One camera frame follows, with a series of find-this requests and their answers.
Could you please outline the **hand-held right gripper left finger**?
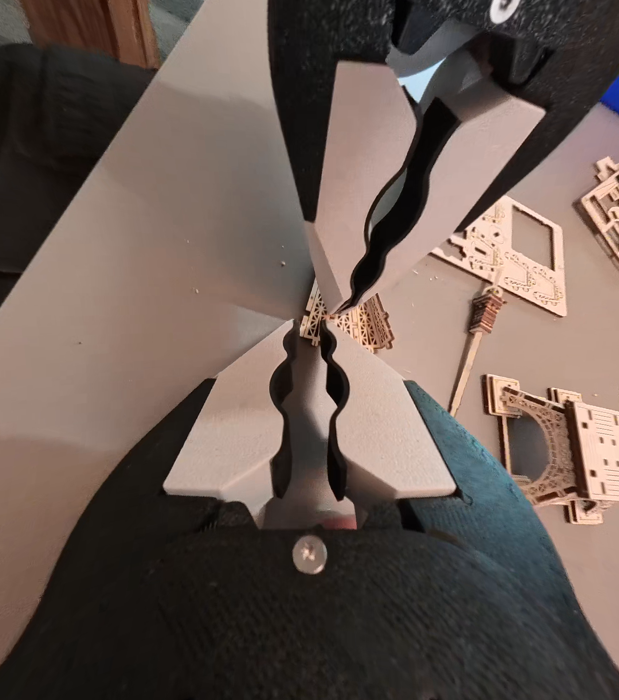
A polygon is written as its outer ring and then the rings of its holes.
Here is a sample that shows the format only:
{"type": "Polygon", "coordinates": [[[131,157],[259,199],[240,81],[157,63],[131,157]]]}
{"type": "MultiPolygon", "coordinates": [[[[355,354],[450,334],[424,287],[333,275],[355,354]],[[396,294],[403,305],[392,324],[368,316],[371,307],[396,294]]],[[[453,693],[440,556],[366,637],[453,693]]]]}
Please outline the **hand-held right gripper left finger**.
{"type": "Polygon", "coordinates": [[[242,503],[262,523],[287,492],[296,321],[286,321],[220,372],[163,482],[168,495],[242,503]]]}

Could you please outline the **wooden tower base model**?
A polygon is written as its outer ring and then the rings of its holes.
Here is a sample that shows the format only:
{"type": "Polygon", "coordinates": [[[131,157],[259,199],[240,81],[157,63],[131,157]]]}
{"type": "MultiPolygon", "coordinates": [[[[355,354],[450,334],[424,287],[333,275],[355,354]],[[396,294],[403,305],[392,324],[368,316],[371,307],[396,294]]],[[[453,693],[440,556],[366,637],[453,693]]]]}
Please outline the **wooden tower base model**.
{"type": "Polygon", "coordinates": [[[506,471],[535,507],[560,506],[568,524],[600,526],[619,503],[619,411],[583,401],[580,393],[549,388],[547,397],[522,390],[518,380],[486,374],[485,411],[499,422],[506,471]],[[544,464],[536,477],[513,462],[509,422],[529,419],[542,435],[544,464]]]}

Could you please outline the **wooden part sheet with window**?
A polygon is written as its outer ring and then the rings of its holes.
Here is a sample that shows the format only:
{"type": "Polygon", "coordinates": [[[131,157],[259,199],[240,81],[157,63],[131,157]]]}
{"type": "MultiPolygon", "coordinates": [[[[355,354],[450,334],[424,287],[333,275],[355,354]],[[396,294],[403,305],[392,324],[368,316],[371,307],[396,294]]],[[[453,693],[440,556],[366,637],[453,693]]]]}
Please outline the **wooden part sheet with window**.
{"type": "Polygon", "coordinates": [[[499,199],[430,255],[558,317],[567,316],[563,229],[509,196],[499,199]],[[515,250],[516,214],[544,229],[550,264],[539,263],[515,250]]]}

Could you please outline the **brown wooden cabinet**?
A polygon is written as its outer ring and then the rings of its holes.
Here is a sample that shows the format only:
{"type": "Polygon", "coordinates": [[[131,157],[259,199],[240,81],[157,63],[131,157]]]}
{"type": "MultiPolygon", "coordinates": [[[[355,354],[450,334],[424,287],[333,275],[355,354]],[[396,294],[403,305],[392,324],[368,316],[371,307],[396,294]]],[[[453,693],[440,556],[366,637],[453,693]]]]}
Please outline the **brown wooden cabinet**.
{"type": "Polygon", "coordinates": [[[30,38],[40,48],[99,52],[127,65],[161,65],[147,1],[20,1],[30,38]]]}

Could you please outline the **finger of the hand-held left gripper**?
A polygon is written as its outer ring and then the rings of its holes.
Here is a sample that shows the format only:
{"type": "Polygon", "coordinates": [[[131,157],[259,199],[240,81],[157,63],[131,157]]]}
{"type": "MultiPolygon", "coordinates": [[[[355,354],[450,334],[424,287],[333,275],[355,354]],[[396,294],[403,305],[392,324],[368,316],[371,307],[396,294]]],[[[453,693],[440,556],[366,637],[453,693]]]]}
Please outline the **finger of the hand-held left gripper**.
{"type": "Polygon", "coordinates": [[[367,251],[376,201],[404,166],[417,118],[387,65],[337,64],[314,221],[305,232],[322,301],[350,302],[351,278],[367,251]]]}
{"type": "Polygon", "coordinates": [[[546,115],[486,75],[471,52],[454,52],[420,94],[402,90],[416,132],[399,170],[365,219],[365,252],[341,310],[394,284],[419,258],[471,220],[475,204],[546,115]]]}

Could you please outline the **grey desk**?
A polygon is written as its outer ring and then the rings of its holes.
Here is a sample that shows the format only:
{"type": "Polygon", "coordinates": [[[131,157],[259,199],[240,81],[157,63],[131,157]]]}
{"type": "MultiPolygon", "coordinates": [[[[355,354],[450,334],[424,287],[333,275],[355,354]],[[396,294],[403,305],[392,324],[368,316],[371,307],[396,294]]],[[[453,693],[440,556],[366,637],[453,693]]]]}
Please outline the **grey desk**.
{"type": "Polygon", "coordinates": [[[301,206],[268,9],[205,5],[188,86],[157,77],[0,309],[0,699],[619,699],[619,670],[512,479],[404,381],[457,486],[357,530],[262,529],[168,495],[301,206]]]}

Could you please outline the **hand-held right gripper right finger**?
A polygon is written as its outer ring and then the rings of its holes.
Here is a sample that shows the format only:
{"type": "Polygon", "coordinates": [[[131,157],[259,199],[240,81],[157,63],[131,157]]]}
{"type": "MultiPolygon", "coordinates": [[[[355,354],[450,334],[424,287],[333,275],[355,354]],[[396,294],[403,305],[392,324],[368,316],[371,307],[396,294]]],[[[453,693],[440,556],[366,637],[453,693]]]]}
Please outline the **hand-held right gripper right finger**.
{"type": "Polygon", "coordinates": [[[457,486],[401,377],[331,321],[320,326],[326,392],[334,403],[328,481],[338,501],[437,498],[457,486]]]}

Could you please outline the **wooden spire with brown stack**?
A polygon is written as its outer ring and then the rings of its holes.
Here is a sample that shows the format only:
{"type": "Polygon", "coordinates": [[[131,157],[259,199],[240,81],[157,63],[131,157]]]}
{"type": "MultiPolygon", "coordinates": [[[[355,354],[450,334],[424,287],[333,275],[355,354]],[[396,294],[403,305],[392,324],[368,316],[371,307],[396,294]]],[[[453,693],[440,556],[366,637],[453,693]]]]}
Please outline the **wooden spire with brown stack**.
{"type": "Polygon", "coordinates": [[[505,304],[504,291],[500,285],[503,274],[503,267],[498,267],[495,271],[493,283],[487,286],[480,296],[475,297],[471,302],[468,337],[448,405],[448,412],[453,417],[457,415],[461,405],[481,341],[485,335],[491,334],[497,315],[505,304]]]}

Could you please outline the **wooden lattice tower section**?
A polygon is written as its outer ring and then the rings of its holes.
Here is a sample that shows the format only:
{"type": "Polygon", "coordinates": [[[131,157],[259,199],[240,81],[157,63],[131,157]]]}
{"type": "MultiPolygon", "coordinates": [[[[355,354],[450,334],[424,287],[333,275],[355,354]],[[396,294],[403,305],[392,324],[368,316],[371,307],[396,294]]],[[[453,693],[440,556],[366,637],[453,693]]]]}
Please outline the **wooden lattice tower section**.
{"type": "Polygon", "coordinates": [[[300,337],[309,340],[315,347],[319,346],[320,326],[323,320],[334,322],[338,328],[372,353],[392,349],[394,334],[389,315],[378,294],[344,314],[329,314],[317,281],[314,280],[299,329],[300,337]]]}

